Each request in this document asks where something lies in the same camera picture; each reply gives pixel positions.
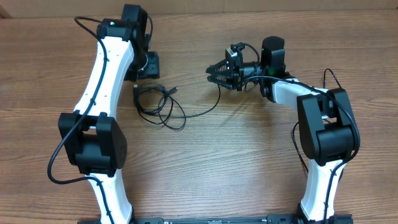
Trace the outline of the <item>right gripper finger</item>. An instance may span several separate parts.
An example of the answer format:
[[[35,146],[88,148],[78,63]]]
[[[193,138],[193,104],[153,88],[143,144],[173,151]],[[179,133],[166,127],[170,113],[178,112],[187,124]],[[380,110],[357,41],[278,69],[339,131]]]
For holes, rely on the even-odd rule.
[[[233,80],[231,78],[219,76],[219,75],[209,75],[209,76],[207,76],[207,80],[209,82],[212,82],[219,86],[222,86],[226,89],[229,89],[229,90],[233,89]]]
[[[228,60],[222,60],[214,65],[210,65],[206,70],[210,75],[230,75],[232,70]]]

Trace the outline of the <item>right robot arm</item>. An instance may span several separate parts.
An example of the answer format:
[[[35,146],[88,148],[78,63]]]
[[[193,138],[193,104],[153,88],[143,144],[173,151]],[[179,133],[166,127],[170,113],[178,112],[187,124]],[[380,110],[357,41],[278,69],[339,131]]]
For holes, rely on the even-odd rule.
[[[286,71],[284,45],[281,37],[266,37],[257,61],[245,62],[243,50],[248,44],[232,44],[222,61],[206,69],[207,80],[237,91],[245,90],[249,82],[257,83],[264,98],[297,112],[308,173],[298,213],[287,223],[352,223],[351,215],[337,215],[334,210],[340,177],[360,147],[348,94],[342,87],[328,90],[298,81]]]

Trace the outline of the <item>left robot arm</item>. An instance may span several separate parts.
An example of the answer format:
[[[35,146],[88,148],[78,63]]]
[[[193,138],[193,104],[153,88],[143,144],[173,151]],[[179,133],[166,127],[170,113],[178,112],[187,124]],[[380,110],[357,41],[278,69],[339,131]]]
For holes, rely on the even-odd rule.
[[[120,19],[103,19],[92,34],[96,58],[87,86],[71,113],[62,113],[60,145],[70,164],[77,166],[95,193],[101,217],[98,223],[131,223],[133,207],[127,199],[122,167],[127,139],[117,123],[117,107],[125,81],[160,76],[159,56],[149,51],[152,20],[136,4],[125,4]]]

